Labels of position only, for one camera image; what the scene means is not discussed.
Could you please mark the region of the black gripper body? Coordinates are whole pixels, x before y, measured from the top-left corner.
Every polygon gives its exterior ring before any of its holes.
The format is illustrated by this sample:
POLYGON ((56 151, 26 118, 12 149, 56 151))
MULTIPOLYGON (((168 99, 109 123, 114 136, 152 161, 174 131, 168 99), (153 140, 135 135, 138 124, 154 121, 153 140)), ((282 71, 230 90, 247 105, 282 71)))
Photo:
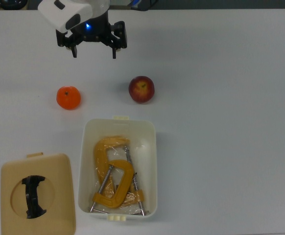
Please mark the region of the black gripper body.
POLYGON ((71 38, 75 43, 97 42, 109 25, 108 11, 101 16, 88 19, 71 29, 71 38))

